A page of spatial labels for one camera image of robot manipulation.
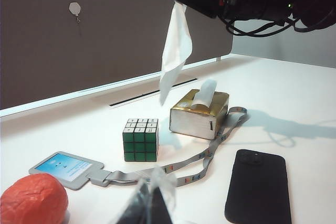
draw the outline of smartphone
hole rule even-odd
[[[239,224],[291,224],[285,159],[238,150],[225,217]]]

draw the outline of lanyard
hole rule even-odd
[[[240,124],[244,123],[247,120],[247,109],[243,107],[232,107],[229,109],[227,115],[233,113],[242,113],[242,115],[238,118],[236,123],[229,128],[228,131],[223,133],[223,131],[219,131],[217,137],[214,140],[211,140],[209,147],[206,148],[204,151],[184,160],[174,164],[164,165],[161,168],[165,171],[166,174],[174,172],[182,167],[187,166],[195,161],[199,161],[203,159],[203,169],[196,174],[179,177],[177,178],[176,186],[184,186],[195,181],[200,180],[201,178],[205,177],[206,172],[209,168],[209,165],[214,158],[215,152],[220,144],[222,144],[230,135],[232,130],[239,126]],[[153,172],[154,168],[139,170],[132,173],[123,173],[119,170],[115,172],[110,172],[107,170],[97,170],[93,173],[90,173],[87,177],[91,180],[91,182],[95,185],[99,186],[107,186],[109,183],[115,185],[125,185],[125,184],[134,184],[139,181],[140,178],[147,179],[150,182],[150,177]]]

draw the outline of table surface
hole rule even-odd
[[[1,118],[1,193],[28,170],[56,151],[105,164],[106,170],[132,172],[153,163],[123,160],[122,130],[129,118],[158,118],[158,162],[184,160],[209,141],[169,131],[170,108],[204,80],[230,94],[229,106],[248,109],[249,120],[218,147],[205,178],[176,189],[174,218],[194,223],[228,223],[224,206],[237,150],[281,155],[286,160],[292,223],[332,223],[336,209],[336,69],[229,55],[183,71],[198,78],[171,90],[160,106],[159,94],[110,107],[115,99],[157,82],[104,91]],[[202,162],[176,172],[196,173]],[[64,223],[109,223],[125,208],[136,189],[87,183],[67,189]]]

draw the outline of green rubik's cube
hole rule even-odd
[[[128,119],[122,139],[125,161],[156,162],[159,150],[157,119]]]

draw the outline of gold tissue box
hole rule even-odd
[[[198,92],[199,89],[192,89],[170,109],[169,129],[176,133],[212,140],[227,114],[229,94],[215,92],[209,108],[202,104],[191,108]]]

